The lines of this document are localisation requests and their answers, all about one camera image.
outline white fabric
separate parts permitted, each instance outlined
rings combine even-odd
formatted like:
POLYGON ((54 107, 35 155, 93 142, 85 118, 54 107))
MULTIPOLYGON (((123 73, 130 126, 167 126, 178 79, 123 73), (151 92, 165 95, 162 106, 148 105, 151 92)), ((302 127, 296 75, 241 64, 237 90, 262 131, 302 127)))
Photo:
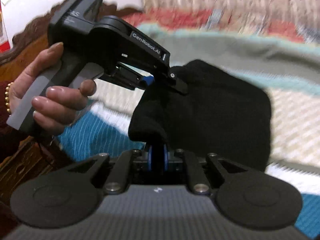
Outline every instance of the white fabric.
MULTIPOLYGON (((132 115, 143 90, 96 82, 93 98, 99 98, 108 108, 132 115)), ((272 105, 271 157, 320 167, 320 97, 274 88, 267 89, 267 93, 272 105)))
POLYGON ((301 193, 320 195, 320 175, 318 174, 291 170, 277 164, 270 164, 266 174, 290 183, 301 193))
POLYGON ((131 120, 128 115, 106 108, 103 102, 95 103, 90 111, 105 123, 117 128, 121 133, 128 135, 131 120))

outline beaded bracelet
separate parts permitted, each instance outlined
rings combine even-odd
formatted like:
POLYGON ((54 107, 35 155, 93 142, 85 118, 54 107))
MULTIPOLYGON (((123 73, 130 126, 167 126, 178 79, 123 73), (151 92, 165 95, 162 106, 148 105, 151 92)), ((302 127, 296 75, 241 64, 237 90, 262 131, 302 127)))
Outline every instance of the beaded bracelet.
POLYGON ((8 86, 5 88, 5 106, 7 107, 7 112, 9 114, 11 114, 11 110, 10 110, 10 101, 9 101, 9 88, 10 86, 13 84, 13 82, 9 83, 8 86))

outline gripper handle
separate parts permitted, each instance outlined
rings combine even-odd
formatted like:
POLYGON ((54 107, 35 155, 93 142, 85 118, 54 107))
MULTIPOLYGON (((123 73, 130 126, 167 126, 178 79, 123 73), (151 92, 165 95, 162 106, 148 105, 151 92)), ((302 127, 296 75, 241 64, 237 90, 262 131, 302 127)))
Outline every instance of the gripper handle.
POLYGON ((81 56, 65 49, 61 60, 42 72, 29 87, 14 113, 8 118, 7 124, 28 135, 39 135, 41 128, 33 119, 33 97, 45 96, 47 88, 51 86, 77 89, 83 80, 98 78, 103 73, 101 66, 87 63, 81 56))

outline blue fabric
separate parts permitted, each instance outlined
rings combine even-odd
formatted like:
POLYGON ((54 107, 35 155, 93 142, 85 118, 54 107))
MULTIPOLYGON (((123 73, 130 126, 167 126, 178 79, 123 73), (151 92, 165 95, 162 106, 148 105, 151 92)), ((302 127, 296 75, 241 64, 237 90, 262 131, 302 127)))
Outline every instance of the blue fabric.
POLYGON ((295 226, 309 238, 320 234, 320 195, 302 194, 303 207, 295 226))
POLYGON ((127 135, 91 112, 73 126, 66 127, 58 140, 67 155, 77 162, 102 152, 115 157, 125 150, 142 149, 144 146, 143 143, 132 142, 127 135))

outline striped blanket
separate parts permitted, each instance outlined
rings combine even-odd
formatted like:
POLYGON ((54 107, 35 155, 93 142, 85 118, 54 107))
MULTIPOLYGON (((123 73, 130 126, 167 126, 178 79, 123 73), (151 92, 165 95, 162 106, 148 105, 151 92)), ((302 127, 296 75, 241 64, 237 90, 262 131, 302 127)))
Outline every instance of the striped blanket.
MULTIPOLYGON (((300 190, 304 204, 296 226, 314 238, 320 234, 320 172, 308 168, 320 167, 320 48, 306 45, 307 38, 297 31, 286 29, 275 38, 275 26, 273 34, 263 32, 263 37, 217 32, 219 20, 214 19, 212 10, 198 14, 159 10, 126 20, 169 50, 171 65, 200 58, 266 90, 273 108, 272 163, 266 173, 300 190), (301 166, 292 168, 293 163, 301 166)), ((92 99, 99 102, 59 136, 76 161, 143 147, 127 137, 130 116, 143 91, 96 82, 92 99)))

